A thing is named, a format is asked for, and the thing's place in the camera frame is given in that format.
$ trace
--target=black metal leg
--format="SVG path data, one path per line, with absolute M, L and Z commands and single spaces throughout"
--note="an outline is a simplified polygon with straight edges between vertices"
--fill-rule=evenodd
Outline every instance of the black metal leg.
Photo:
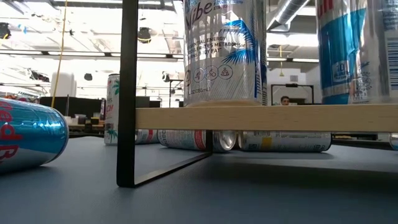
M 166 169 L 150 172 L 135 179 L 136 146 L 132 141 L 136 127 L 137 79 L 137 23 L 138 0 L 123 0 L 122 40 L 119 87 L 119 127 L 116 182 L 120 187 L 138 187 L 171 174 L 211 155 L 212 131 L 206 132 L 206 153 L 174 164 Z

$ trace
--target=can logo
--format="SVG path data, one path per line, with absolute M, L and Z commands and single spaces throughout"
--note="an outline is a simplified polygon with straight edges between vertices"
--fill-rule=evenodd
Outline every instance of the can logo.
M 13 120 L 12 106 L 5 101 L 0 101 L 0 122 L 4 122 L 0 127 L 0 140 L 10 141 L 10 140 L 21 140 L 22 135 L 16 134 L 14 127 L 11 125 Z M 3 146 L 0 145 L 0 163 L 4 159 L 10 159 L 15 156 L 18 151 L 19 146 L 17 144 Z
M 323 0 L 322 3 L 318 5 L 318 18 L 321 18 L 329 10 L 333 9 L 333 0 Z

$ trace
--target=white wall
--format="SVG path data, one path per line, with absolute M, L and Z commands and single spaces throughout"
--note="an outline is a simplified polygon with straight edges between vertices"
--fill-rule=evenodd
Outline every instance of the white wall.
M 297 83 L 300 85 L 305 85 L 306 74 L 302 73 L 299 68 L 285 68 L 282 70 L 284 76 L 280 75 L 280 69 L 275 68 L 272 71 L 268 71 L 267 73 L 267 98 L 268 105 L 272 105 L 271 103 L 271 85 L 272 84 L 287 84 L 287 83 Z M 291 82 L 290 76 L 298 75 L 298 82 Z M 282 96 L 288 96 L 290 98 L 304 98 L 306 102 L 309 103 L 311 100 L 311 91 L 309 88 L 286 88 L 284 86 L 274 86 L 273 89 L 273 104 L 279 104 L 280 98 Z
M 315 103 L 322 103 L 321 76 L 319 65 L 307 72 L 307 84 L 313 85 Z

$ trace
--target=desk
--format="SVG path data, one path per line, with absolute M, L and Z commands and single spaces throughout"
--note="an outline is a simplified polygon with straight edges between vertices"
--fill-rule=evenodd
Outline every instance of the desk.
M 198 154 L 137 146 L 137 174 Z M 0 223 L 396 223 L 398 152 L 216 154 L 137 189 L 116 185 L 116 147 L 71 139 L 55 161 L 0 176 Z

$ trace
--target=ceiling duct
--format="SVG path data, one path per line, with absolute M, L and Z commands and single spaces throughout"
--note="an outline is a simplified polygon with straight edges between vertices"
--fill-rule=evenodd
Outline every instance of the ceiling duct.
M 290 22 L 310 0 L 280 0 L 277 9 L 272 12 L 273 18 L 267 23 L 267 30 L 278 29 L 280 26 L 286 26 L 289 31 Z

